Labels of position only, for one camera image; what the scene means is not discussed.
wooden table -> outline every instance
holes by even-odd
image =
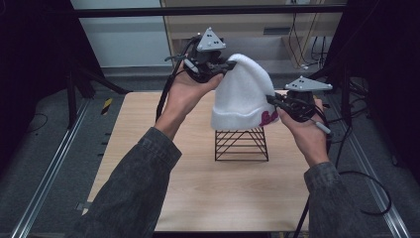
[[[89,201],[154,125],[159,97],[160,92],[127,94]],[[213,103],[210,92],[174,139],[183,155],[171,173],[156,231],[293,231],[308,197],[303,180],[308,166],[290,132],[281,122],[265,127],[269,162],[215,162]]]

black metal wire rack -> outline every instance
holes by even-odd
[[[268,162],[268,151],[263,127],[236,131],[216,130],[214,148],[215,161]]]

sleeve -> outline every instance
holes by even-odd
[[[305,175],[309,190],[309,236],[371,237],[362,213],[341,181],[334,165],[322,163]]]
[[[121,160],[66,237],[152,237],[181,153],[151,128]]]

beanie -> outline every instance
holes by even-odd
[[[274,96],[268,73],[255,61],[240,54],[216,88],[211,126],[215,130],[249,130],[278,120],[275,107],[266,102]]]

right hand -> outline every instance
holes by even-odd
[[[319,108],[323,108],[320,99],[315,99],[315,104]],[[281,121],[293,135],[294,141],[305,157],[309,167],[330,161],[327,155],[326,134],[320,130],[313,121],[308,120],[303,123],[296,122],[284,110],[277,108],[277,111]],[[317,114],[315,114],[312,119],[314,121],[322,122],[322,119]]]

